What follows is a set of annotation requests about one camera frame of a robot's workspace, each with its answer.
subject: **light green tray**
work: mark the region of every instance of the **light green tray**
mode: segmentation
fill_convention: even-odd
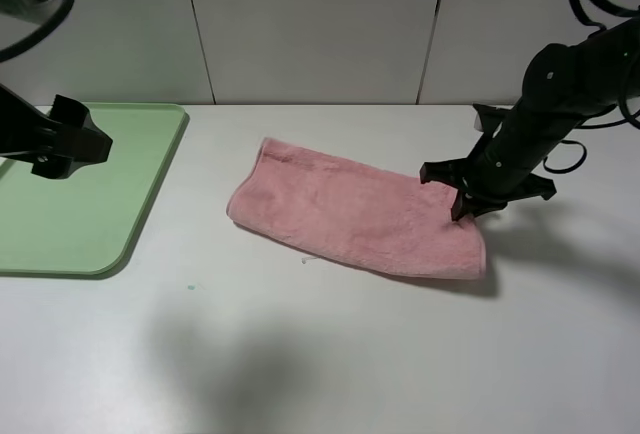
[[[104,279],[126,263],[189,117],[167,104],[91,104],[109,160],[65,180],[0,166],[0,276]]]

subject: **black cable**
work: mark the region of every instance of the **black cable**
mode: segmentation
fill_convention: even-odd
[[[611,14],[616,17],[635,17],[640,15],[640,9],[627,9],[625,7],[618,6],[609,0],[589,0],[591,3],[599,8],[601,11],[606,12],[607,14]],[[571,10],[573,14],[576,16],[578,21],[584,26],[597,27],[598,30],[594,34],[598,34],[600,32],[604,32],[607,30],[607,27],[601,22],[592,21],[591,18],[584,11],[580,0],[569,0],[569,5],[571,6]]]
[[[611,111],[613,111],[616,107],[618,106],[611,106],[611,108],[607,108],[607,110],[604,113],[600,113],[597,114],[595,116],[590,117],[587,120],[591,120],[594,119],[596,117],[600,117],[600,116],[604,116],[605,114],[609,114]],[[633,116],[634,119],[636,119],[637,117],[640,117],[640,111],[636,112]],[[582,126],[578,126],[576,127],[576,129],[607,129],[609,127],[616,127],[616,126],[622,126],[623,124],[628,124],[629,121],[627,121],[626,119],[620,119],[619,121],[613,121],[613,122],[605,122],[604,124],[587,124],[586,126],[583,124]]]
[[[62,0],[60,7],[49,19],[24,39],[0,50],[0,62],[5,62],[27,52],[32,47],[46,39],[67,18],[75,0]]]
[[[620,92],[618,93],[618,106],[620,107],[620,112],[622,112],[622,116],[624,120],[631,124],[633,127],[640,129],[640,121],[638,121],[637,117],[640,116],[640,110],[638,110],[635,114],[631,114],[629,111],[629,105],[627,104],[627,92],[629,91],[629,80],[631,79],[631,73],[633,69],[635,69],[636,64],[640,60],[640,50],[637,50],[629,65],[627,66],[624,78],[622,80],[622,86],[620,86]]]
[[[575,171],[582,164],[584,164],[584,161],[587,160],[587,148],[581,142],[571,141],[571,140],[566,140],[565,139],[565,140],[560,141],[560,144],[568,144],[568,145],[572,145],[572,146],[580,146],[580,147],[582,147],[582,156],[580,156],[580,159],[578,159],[578,161],[574,165],[569,166],[569,167],[565,167],[564,169],[554,169],[552,167],[548,167],[547,166],[547,159],[549,159],[549,156],[547,156],[542,161],[542,167],[544,167],[545,171],[550,172],[551,174],[568,174],[570,172]]]

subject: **towel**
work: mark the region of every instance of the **towel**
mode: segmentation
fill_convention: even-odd
[[[478,279],[484,242],[453,188],[265,139],[227,215],[291,247],[396,276]]]

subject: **white wall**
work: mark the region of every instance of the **white wall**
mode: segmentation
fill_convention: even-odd
[[[0,16],[0,46],[33,29]],[[33,50],[0,64],[0,82],[29,101],[212,102],[190,0],[76,0]]]
[[[194,0],[219,103],[416,101],[436,0]]]
[[[514,101],[538,51],[551,42],[578,43],[592,31],[567,0],[442,0],[420,101]]]

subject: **table surface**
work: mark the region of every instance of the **table surface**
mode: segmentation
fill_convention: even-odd
[[[0,278],[0,431],[631,433],[640,216],[631,127],[578,133],[558,195],[479,221],[487,279],[392,280],[236,228],[263,137],[416,175],[470,107],[191,106],[129,264]],[[578,153],[554,153],[567,165]]]

